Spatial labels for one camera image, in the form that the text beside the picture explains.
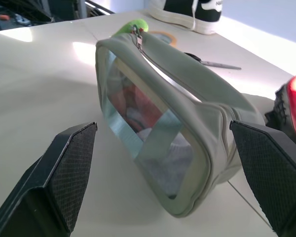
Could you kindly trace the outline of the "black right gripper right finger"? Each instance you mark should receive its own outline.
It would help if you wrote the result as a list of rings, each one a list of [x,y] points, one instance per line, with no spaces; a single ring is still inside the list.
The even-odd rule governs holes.
[[[296,237],[296,144],[282,131],[232,121],[247,182],[278,237]]]

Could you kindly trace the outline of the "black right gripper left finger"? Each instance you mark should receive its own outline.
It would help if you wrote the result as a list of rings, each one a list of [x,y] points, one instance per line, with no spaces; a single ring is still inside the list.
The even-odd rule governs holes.
[[[0,237],[70,237],[88,185],[95,122],[55,136],[0,207]]]

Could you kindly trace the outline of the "grey transparent zip pouch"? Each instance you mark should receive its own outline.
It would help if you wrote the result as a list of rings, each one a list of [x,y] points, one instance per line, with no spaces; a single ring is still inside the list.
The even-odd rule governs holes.
[[[227,81],[146,32],[97,42],[96,73],[104,119],[175,217],[241,168],[230,123],[264,124]]]

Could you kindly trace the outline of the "red and black object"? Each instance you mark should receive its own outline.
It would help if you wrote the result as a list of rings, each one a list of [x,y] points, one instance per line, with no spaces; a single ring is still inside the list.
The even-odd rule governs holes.
[[[266,125],[280,130],[296,143],[296,76],[276,91],[273,110],[266,113]]]

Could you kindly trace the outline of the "roll of tape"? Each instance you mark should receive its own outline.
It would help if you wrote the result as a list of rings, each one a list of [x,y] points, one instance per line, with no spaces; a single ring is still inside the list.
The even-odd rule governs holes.
[[[177,39],[172,34],[162,31],[149,31],[149,33],[172,47],[177,45]]]

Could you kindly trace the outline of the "green ball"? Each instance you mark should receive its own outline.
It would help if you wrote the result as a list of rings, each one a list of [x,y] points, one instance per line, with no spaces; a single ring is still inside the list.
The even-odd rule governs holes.
[[[111,37],[118,36],[120,34],[130,34],[136,31],[139,32],[147,32],[148,31],[148,23],[144,19],[135,19],[132,20],[125,25],[123,25],[116,33],[114,33]]]

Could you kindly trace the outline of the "black and white sneaker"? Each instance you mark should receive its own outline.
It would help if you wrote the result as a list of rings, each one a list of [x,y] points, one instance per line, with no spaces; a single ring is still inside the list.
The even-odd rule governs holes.
[[[148,13],[159,21],[212,35],[221,18],[222,4],[223,0],[149,0]]]

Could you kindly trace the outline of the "black handled scissors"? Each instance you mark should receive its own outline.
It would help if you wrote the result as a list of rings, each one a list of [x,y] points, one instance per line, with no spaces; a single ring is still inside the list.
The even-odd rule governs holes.
[[[204,66],[215,67],[215,68],[224,68],[224,69],[232,69],[232,70],[242,70],[241,67],[236,67],[236,66],[222,64],[222,63],[215,63],[215,62],[210,62],[210,61],[204,61],[204,60],[200,59],[198,56],[196,56],[194,54],[187,53],[187,52],[185,52],[185,54],[190,56],[191,58],[195,59],[196,61],[198,61],[199,63],[201,63]]]

